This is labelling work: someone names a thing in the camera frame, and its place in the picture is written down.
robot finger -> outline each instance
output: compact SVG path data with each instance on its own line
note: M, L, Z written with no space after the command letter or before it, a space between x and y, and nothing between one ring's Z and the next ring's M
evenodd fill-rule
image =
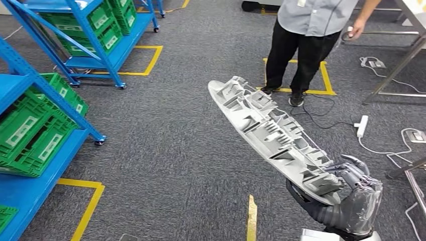
M350 155L342 155L342 157L355 164L361 171L364 172L365 175L370 175L370 170L368 169L367 164L365 164L363 161L360 161L358 158Z

black cable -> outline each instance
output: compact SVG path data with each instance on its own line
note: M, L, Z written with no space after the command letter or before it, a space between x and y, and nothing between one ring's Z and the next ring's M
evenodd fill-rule
M333 127L335 127L335 126L337 126L337 125L339 125L339 124L346 124L346 125L350 125L351 127L353 127L353 124L350 124L350 123L347 123L347 122L336 122L336 123L334 123L333 125L331 125L331 126L329 126L329 127L323 127L323 126L320 126L318 123L316 123L316 121L313 119L313 116L325 116L325 115L329 114L329 113L330 113L330 111L333 109L333 107L336 105L336 102L335 102L333 99L330 99L330 98L327 98L327 97L317 96L317 95L314 95L314 94L313 94L312 96L314 96L314 97L316 97L316 98L321 98L321 99L327 99L327 100L330 100L331 102L333 102L333 104L332 104L332 106L330 107L330 109L329 109L329 110L327 110L327 111L326 111L326 113L323 113L323 114L310 113L310 112L309 112L309 111L307 111L307 109L305 108L305 105L303 105L303 106L302 106L302 109L303 109L304 113L296 113L296 114L293 114L293 110L295 110L295 109L296 109L296 108L293 108L293 109L290 111L290 115L291 115L291 116L295 116L295 115L307 114L307 115L310 117L310 119L312 120L312 122L313 122L313 123L314 123L317 127L321 128L321 129L330 129L330 128L333 128Z

yellow floor tape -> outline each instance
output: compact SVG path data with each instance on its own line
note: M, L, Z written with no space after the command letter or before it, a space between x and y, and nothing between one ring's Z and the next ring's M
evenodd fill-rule
M135 49L155 49L154 56L152 57L151 61L148 64L148 67L145 69L144 72L138 73L138 72L118 72L119 75L141 75L141 76L147 76L151 73L152 68L154 68L155 63L157 63L158 57L161 54L161 51L163 50L163 46L142 46L142 45L136 45L134 47ZM103 71L95 71L92 72L92 74L109 74L108 72Z
M275 13L275 12L267 12L266 10L265 10L265 8L262 8L261 10L260 10L260 14L262 14L262 15L278 15L277 13Z
M66 178L60 178L57 184L95 189L92 195L92 198L90 199L90 202L87 205L86 211L84 212L83 217L81 217L80 223L78 224L77 229L75 230L71 238L71 241L80 241L84 231L86 230L87 225L89 224L90 218L92 217L92 214L97 206L97 203L99 202L99 199L102 196L105 186L103 186L102 183L100 182L66 179Z
M257 205L252 195L249 196L249 217L247 219L247 241L256 241Z
M184 9L184 8L186 8L186 6L188 5L189 1L190 1L190 0L185 0L185 1L183 2L182 6L180 6L179 8L171 9L171 10L164 10L164 12L165 12L165 13L171 13L171 12L176 11L176 10L179 10L179 9ZM145 11L145 10L144 10L144 7L139 7L139 8L137 9L137 12L138 12L138 13L149 13L149 11Z
M263 61L265 63L266 66L266 61L268 60L268 58L263 58ZM297 63L296 59L292 59L289 61L289 63ZM326 68L326 61L322 61L321 64L319 65L319 69L321 71L321 75L323 77L323 82L324 82L324 88L325 90L316 90L316 89L310 89L308 90L306 93L307 94L325 94L325 95L336 95L336 93L333 91L332 88L332 84L330 83L330 78L329 78L329 74L327 72L327 68ZM265 78L264 78L264 84L266 85L266 71L265 71ZM275 90L276 92L291 92L291 89L289 88L279 88Z

green crate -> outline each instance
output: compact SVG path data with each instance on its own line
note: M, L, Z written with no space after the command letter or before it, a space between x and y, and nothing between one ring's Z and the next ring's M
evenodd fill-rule
M70 37L87 37L73 14L40 13L40 15ZM89 14L87 19L96 36L99 36L109 25L116 21L110 5L106 2L99 5Z
M82 116L85 116L88 110L88 105L84 100L69 86L67 82L58 73L44 73L43 76L49 84L62 96L64 99L75 108ZM38 98L44 98L45 95L38 94Z
M133 2L133 0L108 0L113 10L119 10L121 9L122 12L125 12L127 9L127 6L129 5L129 2Z
M17 208L0 205L0 233L3 232L17 212Z
M49 118L50 107L27 90L0 114L0 163L13 160Z
M121 27L123 34L130 34L130 30L136 20L136 8L133 1L130 1L127 5L127 9L122 13L115 13L117 22Z
M72 106L75 108L75 110L80 113L80 115L85 116L87 111L89 110L89 106L84 102L84 100L79 96L75 96L75 101L73 102Z
M101 46L103 46L103 49L105 50L105 52L108 54L120 42L120 39L122 37L123 37L123 33L121 32L121 28L118 25L117 21L115 21L111 25L109 25L102 34L98 36L98 39ZM83 52L77 46L71 44L65 39L61 37L58 37L58 39L70 55L88 56L85 52ZM86 47L92 53L96 54L96 51L88 38L73 37L73 39L79 44L81 44L82 46Z
M0 161L0 172L39 177L75 128L77 125L63 112L53 112L14 160Z

white cable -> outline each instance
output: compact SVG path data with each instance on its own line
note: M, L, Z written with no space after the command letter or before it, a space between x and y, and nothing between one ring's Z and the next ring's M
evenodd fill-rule
M406 162L412 163L412 161L407 160L406 158L400 156L400 154L407 154L407 153L410 153L412 151L411 147L407 144L407 141L405 140L404 133L406 131L416 131L416 132L419 132L419 130L414 129L414 128L405 128L405 129L401 130L402 141L404 141L405 146L408 147L408 150L407 151L403 151L403 152L397 152L397 153L394 153L394 152L378 152L378 151L374 151L374 150L368 149L365 145L363 145L362 142L361 142L361 138L358 138L358 142L361 145L361 147L363 147L365 150L367 150L369 152L376 153L376 154L385 154L387 156L387 158L389 158L392 161L392 163L395 164L395 166L397 166L398 168L401 168L401 166L398 165L391 156L397 156L397 157L403 159ZM423 194L422 190L421 189L418 189L418 190L421 193L422 198L424 198L424 194ZM416 202L411 207L409 207L405 211L405 215L408 217L408 220L410 220L411 226L412 226L412 228L414 230L415 236L417 237L418 241L421 241L420 236L418 235L418 232L417 232L417 228L415 227L414 221L412 220L412 218L408 214L408 212L411 211L417 205L418 205L418 203Z
M13 34L17 33L19 30L21 30L22 26L20 26L18 29L16 29L15 31L13 31L11 34L9 34L9 36L5 37L3 40L7 40L8 38L12 37Z
M373 70L373 72L374 72L374 74L375 74L376 76L378 76L378 77L382 77L382 78L386 78L387 76L385 76L385 75L381 75L381 74L378 74L374 68L372 68L372 67L370 67L370 66L367 66L367 65L366 65L367 60L368 60L369 58L371 58L371 59L375 59L376 61L380 61L380 60L379 60L378 58L376 58L376 57L361 57L361 58L360 58L360 61L361 61L361 67L367 67L367 68L369 68L369 69ZM407 83L404 83L404 82L398 81L398 80L396 80L396 79L392 79L392 80L393 80L393 81L395 81L395 82L396 82L396 83L398 83L398 84L404 84L404 85L407 85L407 86L409 86L409 87L413 88L413 89L414 89L417 93L420 93L420 94L426 94L426 92L418 90L416 87L414 87L414 86L413 86L413 85L411 85L411 84L407 84Z

